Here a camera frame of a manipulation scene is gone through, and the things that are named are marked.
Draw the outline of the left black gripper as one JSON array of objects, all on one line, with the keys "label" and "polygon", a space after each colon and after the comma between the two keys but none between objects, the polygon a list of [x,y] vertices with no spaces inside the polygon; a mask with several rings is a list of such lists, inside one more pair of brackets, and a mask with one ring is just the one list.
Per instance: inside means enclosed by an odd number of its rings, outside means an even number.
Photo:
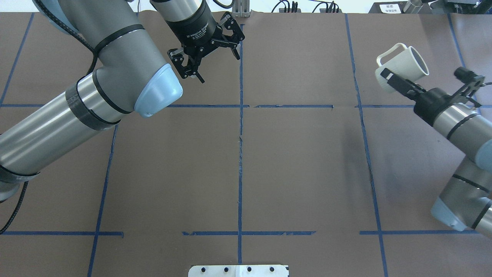
[{"label": "left black gripper", "polygon": [[220,29],[217,38],[217,47],[229,48],[236,60],[240,60],[238,47],[245,39],[245,35],[231,12],[224,12],[219,23],[215,21],[207,4],[167,4],[166,23],[181,42],[180,49],[167,51],[175,69],[181,78],[197,78],[204,83],[198,68],[204,56],[203,48],[184,48],[202,46],[210,42]]}]

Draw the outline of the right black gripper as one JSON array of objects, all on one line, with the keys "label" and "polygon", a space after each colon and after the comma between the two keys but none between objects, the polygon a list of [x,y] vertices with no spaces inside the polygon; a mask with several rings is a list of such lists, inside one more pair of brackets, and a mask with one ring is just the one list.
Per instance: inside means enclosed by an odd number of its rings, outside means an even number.
[{"label": "right black gripper", "polygon": [[416,99],[414,113],[429,125],[433,125],[437,116],[456,103],[467,103],[463,96],[454,97],[442,89],[434,88],[426,91],[422,86],[404,79],[400,75],[384,68],[380,76],[386,83],[408,99]]}]

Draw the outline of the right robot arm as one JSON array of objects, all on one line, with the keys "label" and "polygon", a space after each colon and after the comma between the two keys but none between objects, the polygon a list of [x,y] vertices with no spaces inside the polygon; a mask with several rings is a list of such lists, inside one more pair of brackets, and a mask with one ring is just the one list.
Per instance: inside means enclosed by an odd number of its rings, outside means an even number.
[{"label": "right robot arm", "polygon": [[485,77],[460,67],[454,76],[463,83],[453,95],[434,88],[425,90],[396,72],[379,74],[401,95],[415,102],[413,111],[464,153],[464,158],[432,206],[432,216],[456,231],[473,229],[492,235],[492,125],[478,114],[473,95]]}]

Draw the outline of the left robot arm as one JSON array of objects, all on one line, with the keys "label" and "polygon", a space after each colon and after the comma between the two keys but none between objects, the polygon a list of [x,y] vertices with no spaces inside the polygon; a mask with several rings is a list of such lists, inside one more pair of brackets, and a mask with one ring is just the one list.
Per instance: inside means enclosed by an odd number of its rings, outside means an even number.
[{"label": "left robot arm", "polygon": [[148,118],[178,100],[178,77],[204,83],[202,58],[237,47],[245,35],[226,11],[216,21],[205,0],[151,0],[181,43],[167,62],[128,0],[36,0],[38,10],[75,37],[102,66],[1,134],[1,201],[22,183],[132,112]]}]

